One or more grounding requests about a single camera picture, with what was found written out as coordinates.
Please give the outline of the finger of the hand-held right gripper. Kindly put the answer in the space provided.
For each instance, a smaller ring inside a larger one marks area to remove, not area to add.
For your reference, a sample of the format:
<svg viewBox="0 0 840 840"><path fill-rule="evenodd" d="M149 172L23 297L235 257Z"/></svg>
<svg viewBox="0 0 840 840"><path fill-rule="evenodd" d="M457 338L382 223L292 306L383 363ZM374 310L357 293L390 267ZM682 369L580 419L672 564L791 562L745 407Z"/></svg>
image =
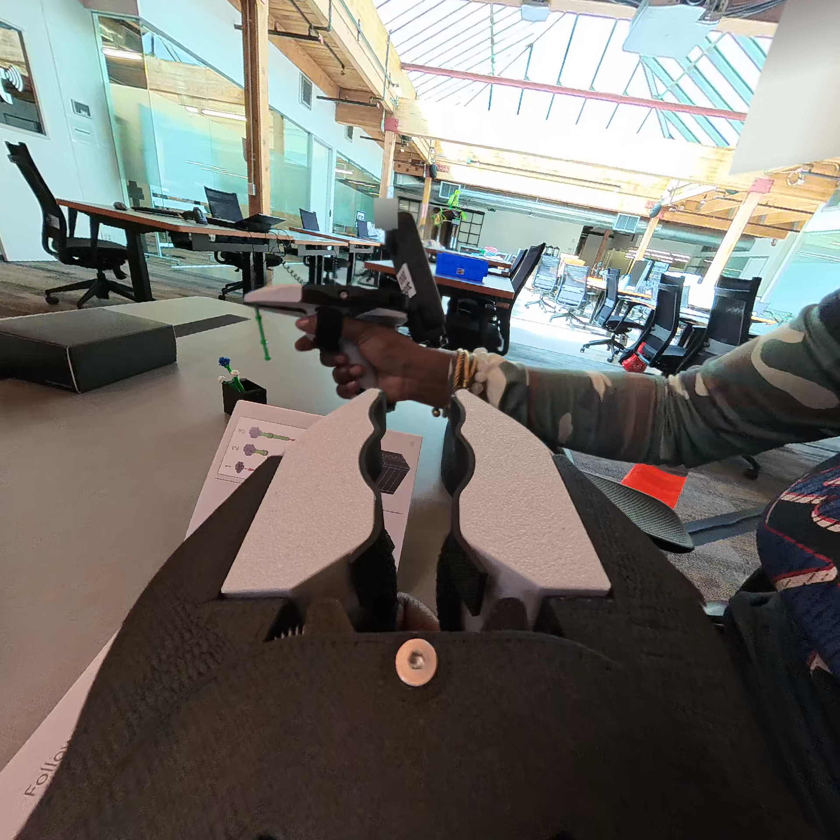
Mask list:
<svg viewBox="0 0 840 840"><path fill-rule="evenodd" d="M244 304L308 316L322 308L344 316L361 316L367 312L394 312L395 295L390 290L340 283L290 283L254 289L244 295Z"/></svg>

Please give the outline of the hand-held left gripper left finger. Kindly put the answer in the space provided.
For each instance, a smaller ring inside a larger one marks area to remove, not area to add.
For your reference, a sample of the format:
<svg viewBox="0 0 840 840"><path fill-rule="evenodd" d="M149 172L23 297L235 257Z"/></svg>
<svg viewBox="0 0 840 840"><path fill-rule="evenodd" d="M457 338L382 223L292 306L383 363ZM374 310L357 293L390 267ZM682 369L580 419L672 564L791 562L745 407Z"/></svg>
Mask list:
<svg viewBox="0 0 840 840"><path fill-rule="evenodd" d="M300 613L332 598L358 628L396 627L396 565L377 487L386 413L384 393L364 391L287 449L224 595L278 595Z"/></svg>

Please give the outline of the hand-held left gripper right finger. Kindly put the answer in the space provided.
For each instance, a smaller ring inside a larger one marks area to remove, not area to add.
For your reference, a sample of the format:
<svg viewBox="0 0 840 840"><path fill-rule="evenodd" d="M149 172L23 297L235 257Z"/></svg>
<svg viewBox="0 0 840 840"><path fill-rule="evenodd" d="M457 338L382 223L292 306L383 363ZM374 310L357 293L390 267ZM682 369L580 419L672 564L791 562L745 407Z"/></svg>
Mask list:
<svg viewBox="0 0 840 840"><path fill-rule="evenodd" d="M442 628L488 628L507 602L534 628L551 598L611 593L550 449L470 391L451 399L440 477L451 499L437 562Z"/></svg>

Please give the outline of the white instruction booklet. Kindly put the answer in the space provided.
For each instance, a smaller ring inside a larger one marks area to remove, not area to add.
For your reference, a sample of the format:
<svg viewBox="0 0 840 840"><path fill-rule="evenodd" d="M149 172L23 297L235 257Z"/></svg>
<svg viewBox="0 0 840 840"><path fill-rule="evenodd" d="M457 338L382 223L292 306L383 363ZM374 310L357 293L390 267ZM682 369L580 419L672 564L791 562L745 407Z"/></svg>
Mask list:
<svg viewBox="0 0 840 840"><path fill-rule="evenodd" d="M255 402L237 404L227 423L192 519L189 537L270 456L282 456L319 415ZM423 438L389 429L381 441L377 481L385 529L400 563ZM115 639L112 635L1 773L1 838L15 838L46 791L66 751L91 685Z"/></svg>

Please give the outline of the black square frame brick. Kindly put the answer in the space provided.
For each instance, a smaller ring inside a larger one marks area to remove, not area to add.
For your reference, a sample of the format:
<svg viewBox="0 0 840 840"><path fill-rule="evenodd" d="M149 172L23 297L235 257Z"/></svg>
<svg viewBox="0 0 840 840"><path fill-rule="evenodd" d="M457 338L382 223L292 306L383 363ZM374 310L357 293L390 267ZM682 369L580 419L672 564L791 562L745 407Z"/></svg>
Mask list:
<svg viewBox="0 0 840 840"><path fill-rule="evenodd" d="M238 402L246 401L257 404L267 404L267 390L255 382L241 377L237 380L220 381L223 395L224 414L231 416Z"/></svg>

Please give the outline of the matte black box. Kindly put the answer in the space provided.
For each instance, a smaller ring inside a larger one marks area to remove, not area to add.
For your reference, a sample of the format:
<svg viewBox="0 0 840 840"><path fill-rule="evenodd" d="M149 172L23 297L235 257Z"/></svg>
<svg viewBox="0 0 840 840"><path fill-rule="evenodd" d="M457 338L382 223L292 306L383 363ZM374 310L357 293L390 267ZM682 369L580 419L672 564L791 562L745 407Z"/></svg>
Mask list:
<svg viewBox="0 0 840 840"><path fill-rule="evenodd" d="M172 325L115 308L1 321L1 376L84 393L176 362Z"/></svg>

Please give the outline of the person's right forearm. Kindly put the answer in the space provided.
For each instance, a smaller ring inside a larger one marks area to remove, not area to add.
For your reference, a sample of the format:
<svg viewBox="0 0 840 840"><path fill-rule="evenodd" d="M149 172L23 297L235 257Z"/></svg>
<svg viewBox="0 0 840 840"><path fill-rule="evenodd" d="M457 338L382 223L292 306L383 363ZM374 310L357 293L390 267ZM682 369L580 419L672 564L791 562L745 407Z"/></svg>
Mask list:
<svg viewBox="0 0 840 840"><path fill-rule="evenodd" d="M669 376L531 370L484 355L473 390L552 448L696 467L838 436L839 293Z"/></svg>

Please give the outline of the grey desk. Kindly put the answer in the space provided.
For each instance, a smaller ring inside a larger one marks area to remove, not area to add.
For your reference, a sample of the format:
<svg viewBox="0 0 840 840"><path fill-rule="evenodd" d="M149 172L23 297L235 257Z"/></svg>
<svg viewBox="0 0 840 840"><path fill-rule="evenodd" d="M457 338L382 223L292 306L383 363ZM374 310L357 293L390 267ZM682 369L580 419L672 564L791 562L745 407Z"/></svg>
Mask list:
<svg viewBox="0 0 840 840"><path fill-rule="evenodd" d="M187 334L177 361L84 394L2 381L1 762L4 767L119 628L184 540L227 425L217 358L269 403L325 415L341 400L292 317L207 297L116 311L173 324L234 313Z"/></svg>

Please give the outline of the person's right hand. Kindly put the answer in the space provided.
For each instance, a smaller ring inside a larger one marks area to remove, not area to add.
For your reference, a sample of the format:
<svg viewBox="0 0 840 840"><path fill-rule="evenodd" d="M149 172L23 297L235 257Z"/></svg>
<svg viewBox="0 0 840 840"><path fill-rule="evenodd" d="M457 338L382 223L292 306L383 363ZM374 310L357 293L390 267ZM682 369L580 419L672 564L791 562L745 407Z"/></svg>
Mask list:
<svg viewBox="0 0 840 840"><path fill-rule="evenodd" d="M300 318L296 327L302 336L295 342L299 352L317 350L309 336L314 335L315 316ZM355 345L364 362L376 376L376 387L389 403L412 401L433 408L448 407L451 399L449 367L453 354L416 344L384 325L345 318L343 336ZM361 393L364 366L355 364L346 353L320 350L320 362L331 370L339 397L350 400Z"/></svg>

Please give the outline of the wooden table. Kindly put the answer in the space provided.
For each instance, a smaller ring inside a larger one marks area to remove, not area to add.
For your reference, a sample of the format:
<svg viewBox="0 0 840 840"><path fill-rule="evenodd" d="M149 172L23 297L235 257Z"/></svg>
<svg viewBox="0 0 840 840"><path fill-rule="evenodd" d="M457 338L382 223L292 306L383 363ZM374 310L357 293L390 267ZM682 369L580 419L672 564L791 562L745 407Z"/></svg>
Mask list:
<svg viewBox="0 0 840 840"><path fill-rule="evenodd" d="M508 277L489 274L481 282L434 275L445 307L444 347L454 350L485 348L506 355L510 347L510 320L517 292Z"/></svg>
<svg viewBox="0 0 840 840"><path fill-rule="evenodd" d="M241 271L245 291L263 287L266 284L266 255L279 254L280 247L289 248L299 257L310 258L310 281L317 281L323 275L323 261L335 257L341 250L349 253L349 277L353 276L353 258L370 255L382 244L357 237L329 236L304 230L295 232L280 229L275 232L257 233L240 229L191 224L185 219L156 216L132 209L118 209L111 205L90 204L71 199L57 199L59 206L68 210L68 216L81 212L91 223L97 222L124 231L128 251L131 292L133 302L152 301L151 281L146 264L143 236L151 233L175 234L188 240L188 249L195 252L243 253L246 266Z"/></svg>

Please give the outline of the blue plastic crate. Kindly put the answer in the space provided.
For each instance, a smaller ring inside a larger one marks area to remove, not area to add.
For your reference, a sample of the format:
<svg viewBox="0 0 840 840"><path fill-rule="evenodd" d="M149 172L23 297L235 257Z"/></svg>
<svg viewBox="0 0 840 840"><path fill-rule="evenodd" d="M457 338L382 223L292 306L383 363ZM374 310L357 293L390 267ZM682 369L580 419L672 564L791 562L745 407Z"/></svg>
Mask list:
<svg viewBox="0 0 840 840"><path fill-rule="evenodd" d="M468 283L482 283L489 274L489 261L480 257L451 251L440 251L435 260L436 277Z"/></svg>

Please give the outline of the black office chair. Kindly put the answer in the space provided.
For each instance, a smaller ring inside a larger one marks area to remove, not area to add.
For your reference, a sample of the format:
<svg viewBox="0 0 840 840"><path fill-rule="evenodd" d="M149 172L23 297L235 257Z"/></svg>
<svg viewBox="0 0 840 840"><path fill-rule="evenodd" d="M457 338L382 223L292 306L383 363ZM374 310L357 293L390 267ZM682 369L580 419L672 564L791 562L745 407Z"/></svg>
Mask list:
<svg viewBox="0 0 840 840"><path fill-rule="evenodd" d="M223 192L205 186L204 192L209 207L210 224L231 229L240 229L253 233L268 233L273 228L286 222L284 217L274 217L262 213L244 217L235 192ZM249 267L249 258L244 252L214 252L217 263L229 265L242 273Z"/></svg>
<svg viewBox="0 0 840 840"><path fill-rule="evenodd" d="M589 267L573 255L544 255L531 281L535 297L524 307L547 313L550 322L558 319L573 329L593 329L587 311L589 276Z"/></svg>
<svg viewBox="0 0 840 840"><path fill-rule="evenodd" d="M77 302L78 309L93 298L108 300L112 293L129 301L137 301L133 290L123 284L126 274L122 268L128 262L127 248L100 239L100 223L93 217L89 218L89 237L77 237L77 210L71 208L67 213L64 212L40 174L27 145L6 142L6 147L8 159L16 165L40 207L43 249L65 266L96 271L92 280L47 289L46 303L56 306L60 302L59 294L78 290L85 291Z"/></svg>
<svg viewBox="0 0 840 840"><path fill-rule="evenodd" d="M678 293L686 291L677 279L663 275L658 300L636 344L623 358L624 368L652 368L675 375L735 350L750 339L753 309L761 277L722 277L708 315L681 309Z"/></svg>

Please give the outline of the orange traffic cone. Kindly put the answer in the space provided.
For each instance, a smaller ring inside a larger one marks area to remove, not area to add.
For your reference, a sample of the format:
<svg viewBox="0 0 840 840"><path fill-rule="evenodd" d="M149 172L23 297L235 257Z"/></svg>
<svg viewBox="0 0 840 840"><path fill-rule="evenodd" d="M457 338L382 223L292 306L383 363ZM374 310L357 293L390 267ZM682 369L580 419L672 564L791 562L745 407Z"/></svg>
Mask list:
<svg viewBox="0 0 840 840"><path fill-rule="evenodd" d="M654 497L676 509L686 485L688 469L682 466L666 467L634 465L621 479L621 484Z"/></svg>

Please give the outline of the person's dark clothing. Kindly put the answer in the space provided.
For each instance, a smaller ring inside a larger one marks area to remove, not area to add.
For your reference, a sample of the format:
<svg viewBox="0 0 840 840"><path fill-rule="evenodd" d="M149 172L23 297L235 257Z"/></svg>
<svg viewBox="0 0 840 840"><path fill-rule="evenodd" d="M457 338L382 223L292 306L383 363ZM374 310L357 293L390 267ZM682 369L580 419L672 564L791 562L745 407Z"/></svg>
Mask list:
<svg viewBox="0 0 840 840"><path fill-rule="evenodd" d="M839 837L838 461L764 510L759 568L724 615L773 765L822 838Z"/></svg>

